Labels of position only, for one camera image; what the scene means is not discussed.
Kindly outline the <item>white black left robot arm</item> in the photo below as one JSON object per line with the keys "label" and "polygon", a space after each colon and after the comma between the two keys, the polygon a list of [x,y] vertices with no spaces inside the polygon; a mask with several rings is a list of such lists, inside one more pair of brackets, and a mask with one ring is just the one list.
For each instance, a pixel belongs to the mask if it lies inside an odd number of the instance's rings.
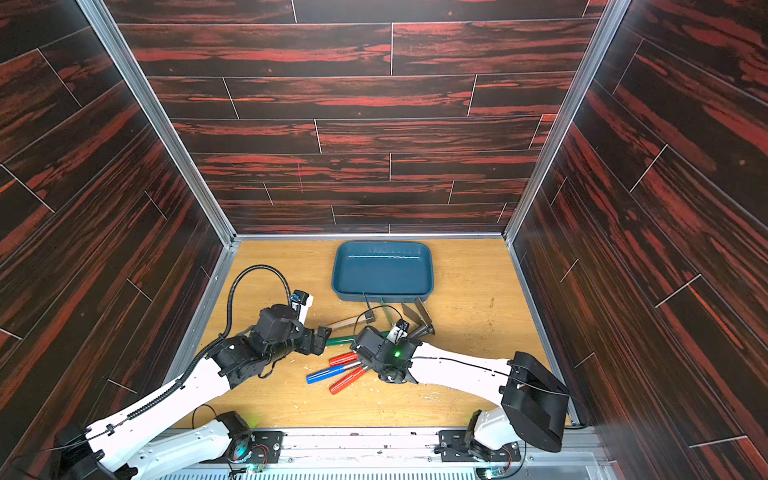
{"label": "white black left robot arm", "polygon": [[198,357],[190,372],[84,428],[62,429],[51,478],[154,479],[244,443],[249,429],[233,413],[187,434],[157,437],[197,407],[253,377],[266,377],[266,367],[288,354],[322,354],[331,331],[306,327],[312,301],[311,295],[296,292],[288,304],[261,310],[255,325]]}

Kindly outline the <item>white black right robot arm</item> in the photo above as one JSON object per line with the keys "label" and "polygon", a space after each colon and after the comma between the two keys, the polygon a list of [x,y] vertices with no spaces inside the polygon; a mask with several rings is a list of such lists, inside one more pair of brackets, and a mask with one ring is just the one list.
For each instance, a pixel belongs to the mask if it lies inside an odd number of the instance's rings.
{"label": "white black right robot arm", "polygon": [[569,391],[528,353],[472,357],[370,326],[354,338],[351,350],[386,383],[443,386],[492,403],[494,409],[470,421],[470,443],[492,451],[518,441],[550,453],[562,449]]}

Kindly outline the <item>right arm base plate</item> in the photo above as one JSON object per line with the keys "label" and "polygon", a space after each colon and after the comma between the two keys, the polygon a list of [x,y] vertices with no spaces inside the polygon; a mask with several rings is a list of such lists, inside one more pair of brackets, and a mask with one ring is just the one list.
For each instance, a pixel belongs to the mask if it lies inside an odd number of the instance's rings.
{"label": "right arm base plate", "polygon": [[474,439],[466,430],[444,429],[438,432],[438,444],[434,453],[443,462],[519,462],[521,453],[516,443],[491,450]]}

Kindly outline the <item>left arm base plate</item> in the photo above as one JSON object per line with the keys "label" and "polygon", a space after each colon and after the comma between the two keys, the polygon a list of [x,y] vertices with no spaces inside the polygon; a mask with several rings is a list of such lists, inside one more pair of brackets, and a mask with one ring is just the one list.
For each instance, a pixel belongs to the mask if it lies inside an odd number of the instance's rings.
{"label": "left arm base plate", "polygon": [[232,465],[267,465],[279,461],[283,449],[283,431],[253,430],[249,434],[234,437],[218,458],[207,463]]}

